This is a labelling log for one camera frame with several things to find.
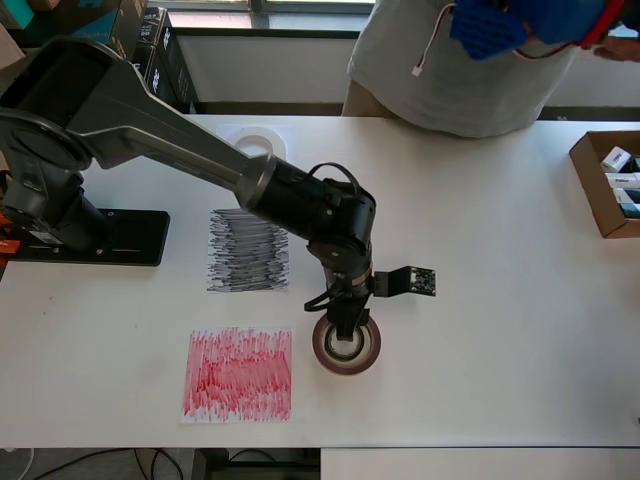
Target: window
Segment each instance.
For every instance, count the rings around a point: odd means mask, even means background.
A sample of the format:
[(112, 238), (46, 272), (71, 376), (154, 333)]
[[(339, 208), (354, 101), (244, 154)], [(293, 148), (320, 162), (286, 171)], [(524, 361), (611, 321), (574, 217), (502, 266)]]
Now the window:
[(175, 10), (368, 14), (375, 0), (151, 0), (151, 3)]

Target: tape roll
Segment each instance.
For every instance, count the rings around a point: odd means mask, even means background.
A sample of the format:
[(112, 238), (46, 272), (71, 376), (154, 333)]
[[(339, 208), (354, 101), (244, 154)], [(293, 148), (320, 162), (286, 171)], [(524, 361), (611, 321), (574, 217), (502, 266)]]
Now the tape roll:
[(265, 127), (241, 128), (227, 139), (236, 148), (249, 153), (251, 147), (258, 147), (266, 150), (282, 160), (287, 159), (287, 148), (284, 140), (273, 130)]
[(353, 353), (337, 352), (329, 345), (335, 335), (335, 328), (323, 316), (316, 323), (312, 334), (313, 353), (318, 362), (331, 373), (337, 375), (357, 375), (371, 368), (380, 355), (381, 337), (378, 325), (369, 318), (365, 326), (357, 327)]

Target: white table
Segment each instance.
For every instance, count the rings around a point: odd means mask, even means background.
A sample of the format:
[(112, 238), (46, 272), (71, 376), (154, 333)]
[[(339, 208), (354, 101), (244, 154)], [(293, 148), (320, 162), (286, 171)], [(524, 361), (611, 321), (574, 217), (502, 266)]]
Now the white table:
[(323, 480), (637, 480), (640, 450), (323, 449)]
[[(284, 292), (206, 292), (208, 212), (231, 194), (139, 159), (87, 174), (98, 207), (166, 210), (158, 268), (10, 263), (0, 283), (0, 445), (640, 445), (640, 240), (604, 240), (568, 158), (589, 129), (462, 140), (379, 119), (291, 125), (292, 162), (346, 165), (378, 200), (375, 267), (434, 268), (438, 296), (371, 301), (382, 352), (355, 378), (311, 349), (322, 269), (291, 243)], [(289, 423), (181, 425), (194, 328), (294, 331)]]

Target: gray t-shirt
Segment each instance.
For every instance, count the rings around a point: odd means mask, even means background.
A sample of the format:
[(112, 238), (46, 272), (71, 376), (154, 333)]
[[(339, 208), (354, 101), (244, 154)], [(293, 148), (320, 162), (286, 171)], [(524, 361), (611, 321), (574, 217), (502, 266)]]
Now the gray t-shirt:
[[(568, 48), (525, 60), (513, 52), (471, 60), (449, 37), (447, 14), (422, 74), (412, 75), (434, 30), (443, 0), (378, 0), (360, 35), (349, 75), (399, 117), (429, 130), (487, 137), (528, 127), (573, 60)], [(522, 50), (539, 56), (554, 46), (533, 41)]]

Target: black box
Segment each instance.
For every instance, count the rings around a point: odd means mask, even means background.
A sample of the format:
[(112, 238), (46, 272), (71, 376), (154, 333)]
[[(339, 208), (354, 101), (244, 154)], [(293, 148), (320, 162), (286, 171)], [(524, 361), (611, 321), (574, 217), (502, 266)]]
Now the black box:
[(149, 92), (158, 97), (167, 105), (176, 110), (180, 103), (173, 93), (167, 72), (160, 61), (157, 50), (151, 45), (138, 45), (133, 54), (133, 66), (138, 69), (140, 75), (147, 84)]
[(27, 28), (10, 30), (22, 48), (37, 48), (56, 35), (95, 40), (131, 60), (146, 0), (61, 0), (50, 12), (36, 12)]
[(150, 45), (158, 50), (160, 61), (164, 64), (169, 75), (169, 81), (178, 101), (190, 107), (188, 112), (195, 113), (192, 104), (198, 102), (198, 95), (182, 55), (178, 38), (173, 35), (169, 14), (165, 8), (148, 7), (145, 10), (138, 44)]

